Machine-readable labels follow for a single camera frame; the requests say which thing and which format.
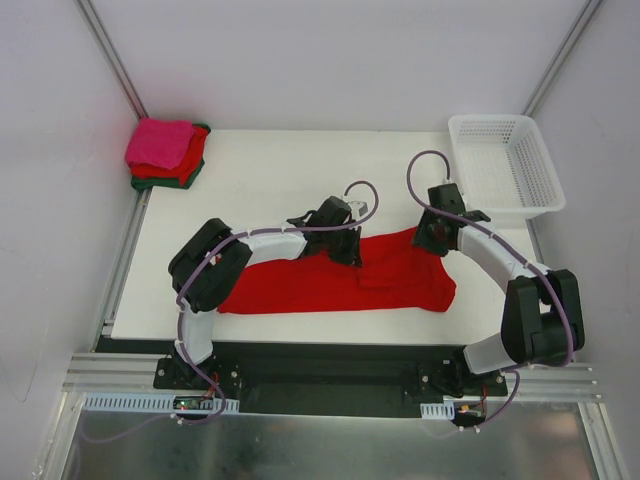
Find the white plastic basket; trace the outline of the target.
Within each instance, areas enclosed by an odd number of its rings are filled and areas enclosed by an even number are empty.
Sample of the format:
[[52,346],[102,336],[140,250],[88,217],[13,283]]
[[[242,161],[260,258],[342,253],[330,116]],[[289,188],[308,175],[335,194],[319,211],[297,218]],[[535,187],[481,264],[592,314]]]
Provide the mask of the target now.
[[448,131],[452,179],[472,207],[501,223],[531,220],[565,207],[556,169],[532,118],[455,115]]

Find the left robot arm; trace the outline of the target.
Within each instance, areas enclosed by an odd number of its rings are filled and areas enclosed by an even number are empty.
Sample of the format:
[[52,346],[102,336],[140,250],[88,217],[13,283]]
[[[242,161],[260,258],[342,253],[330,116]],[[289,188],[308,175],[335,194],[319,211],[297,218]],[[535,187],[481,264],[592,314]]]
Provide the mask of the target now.
[[364,201],[336,196],[278,227],[234,232],[213,218],[194,234],[170,261],[168,272],[179,308],[177,377],[192,389],[211,378],[211,333],[214,313],[227,300],[250,266],[276,260],[299,260],[325,253],[339,264],[361,264],[360,224],[367,216]]

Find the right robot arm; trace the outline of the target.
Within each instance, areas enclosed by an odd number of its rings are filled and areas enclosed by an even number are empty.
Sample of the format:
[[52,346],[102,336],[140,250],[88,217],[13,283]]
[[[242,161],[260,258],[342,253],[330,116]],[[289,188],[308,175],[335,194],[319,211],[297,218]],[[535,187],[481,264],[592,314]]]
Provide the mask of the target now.
[[431,387],[460,398],[503,371],[569,364],[585,345],[577,277],[527,260],[489,216],[467,210],[456,184],[432,187],[428,197],[413,245],[441,257],[460,252],[505,295],[499,332],[457,348],[429,373]]

